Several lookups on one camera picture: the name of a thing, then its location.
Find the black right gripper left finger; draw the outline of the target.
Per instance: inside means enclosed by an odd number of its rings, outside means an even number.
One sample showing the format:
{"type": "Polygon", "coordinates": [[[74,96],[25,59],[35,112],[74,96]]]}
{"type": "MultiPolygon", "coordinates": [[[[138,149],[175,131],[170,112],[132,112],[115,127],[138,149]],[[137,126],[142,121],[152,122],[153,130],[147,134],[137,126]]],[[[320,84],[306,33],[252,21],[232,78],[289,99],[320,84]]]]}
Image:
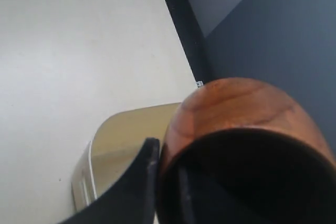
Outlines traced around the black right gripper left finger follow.
{"type": "Polygon", "coordinates": [[[146,138],[139,153],[104,194],[62,223],[152,224],[160,141],[146,138]]]}

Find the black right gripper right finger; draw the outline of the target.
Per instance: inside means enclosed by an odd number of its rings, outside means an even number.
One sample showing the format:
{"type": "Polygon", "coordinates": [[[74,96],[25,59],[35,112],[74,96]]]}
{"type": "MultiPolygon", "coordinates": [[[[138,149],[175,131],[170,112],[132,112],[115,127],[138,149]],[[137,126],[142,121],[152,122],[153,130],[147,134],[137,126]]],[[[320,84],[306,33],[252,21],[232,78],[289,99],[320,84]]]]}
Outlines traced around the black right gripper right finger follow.
{"type": "Polygon", "coordinates": [[[195,215],[192,204],[190,186],[188,182],[187,170],[184,166],[180,166],[178,168],[178,171],[179,171],[181,215],[183,223],[193,224],[195,223],[195,215]]]}

